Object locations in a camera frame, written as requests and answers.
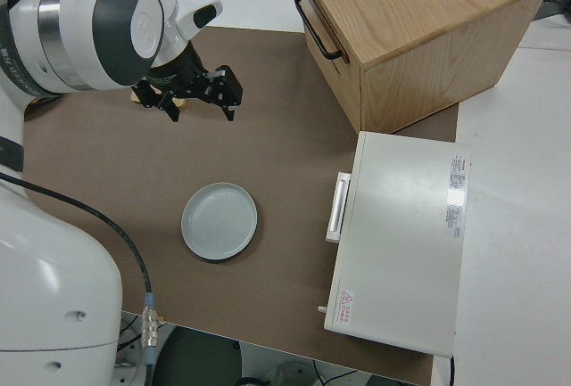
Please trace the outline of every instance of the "drawer handle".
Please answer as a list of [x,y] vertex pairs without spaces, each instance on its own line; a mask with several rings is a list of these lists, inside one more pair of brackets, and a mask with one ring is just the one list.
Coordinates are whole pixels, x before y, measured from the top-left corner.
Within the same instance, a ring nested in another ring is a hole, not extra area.
[[335,52],[328,52],[327,49],[325,48],[325,46],[323,45],[323,42],[321,41],[321,38],[319,38],[317,32],[315,32],[315,29],[311,26],[310,20],[307,19],[306,14],[303,12],[302,7],[300,6],[300,3],[303,0],[295,0],[295,8],[297,9],[297,12],[300,14],[300,16],[302,17],[302,21],[305,24],[305,26],[307,27],[308,31],[310,32],[311,36],[313,37],[313,39],[315,40],[315,44],[318,45],[319,50],[321,51],[321,54],[323,54],[323,56],[325,56],[326,59],[329,59],[330,61],[332,61],[333,59],[337,59],[340,58],[341,56],[343,56],[343,51],[341,50],[337,50]]

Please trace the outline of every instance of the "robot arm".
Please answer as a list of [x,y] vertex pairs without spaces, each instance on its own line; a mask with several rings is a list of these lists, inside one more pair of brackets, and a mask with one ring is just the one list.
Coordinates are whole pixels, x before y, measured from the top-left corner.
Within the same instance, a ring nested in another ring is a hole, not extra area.
[[[208,72],[191,42],[221,11],[219,0],[0,0],[0,280],[10,284],[0,307],[3,384],[107,386],[120,321],[111,256],[13,186],[21,185],[25,106],[132,86],[145,107],[175,121],[173,96],[214,103],[232,119],[240,84],[228,66]],[[147,370],[156,333],[149,294]]]
[[[191,42],[222,12],[219,0],[4,1],[0,32],[12,43],[2,43],[7,54],[0,63],[27,94],[132,86],[145,107],[174,121],[174,96],[214,103],[229,120],[241,103],[232,70],[209,73]],[[14,63],[17,75],[10,72]]]

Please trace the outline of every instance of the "white plate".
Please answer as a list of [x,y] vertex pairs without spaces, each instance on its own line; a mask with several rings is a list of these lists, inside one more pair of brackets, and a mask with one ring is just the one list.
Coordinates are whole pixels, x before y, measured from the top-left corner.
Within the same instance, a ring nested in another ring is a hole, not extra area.
[[186,245],[204,259],[228,259],[252,239],[258,213],[244,188],[230,183],[206,185],[190,198],[180,226]]

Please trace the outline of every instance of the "wooden cabinet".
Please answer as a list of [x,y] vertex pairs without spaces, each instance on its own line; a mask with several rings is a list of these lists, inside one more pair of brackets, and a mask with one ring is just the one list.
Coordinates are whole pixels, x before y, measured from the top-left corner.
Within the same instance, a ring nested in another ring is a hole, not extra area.
[[352,126],[383,133],[494,86],[542,2],[295,1]]

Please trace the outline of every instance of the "brown mat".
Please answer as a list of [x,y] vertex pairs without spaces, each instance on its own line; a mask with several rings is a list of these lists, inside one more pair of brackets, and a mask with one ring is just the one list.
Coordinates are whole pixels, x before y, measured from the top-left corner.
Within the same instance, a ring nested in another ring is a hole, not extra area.
[[[207,68],[227,63],[244,86],[235,122],[199,101],[174,124],[133,104],[128,90],[67,95],[29,115],[25,178],[126,229],[167,321],[429,384],[431,356],[323,329],[317,306],[327,304],[336,251],[325,242],[327,221],[336,174],[351,172],[357,136],[304,36],[206,29],[195,46]],[[402,133],[450,140],[455,123],[452,108]],[[251,243],[221,263],[197,258],[180,233],[186,202],[214,182],[241,185],[258,208]],[[124,309],[140,312],[143,281],[120,238],[82,211],[31,197],[104,245],[121,271]]]

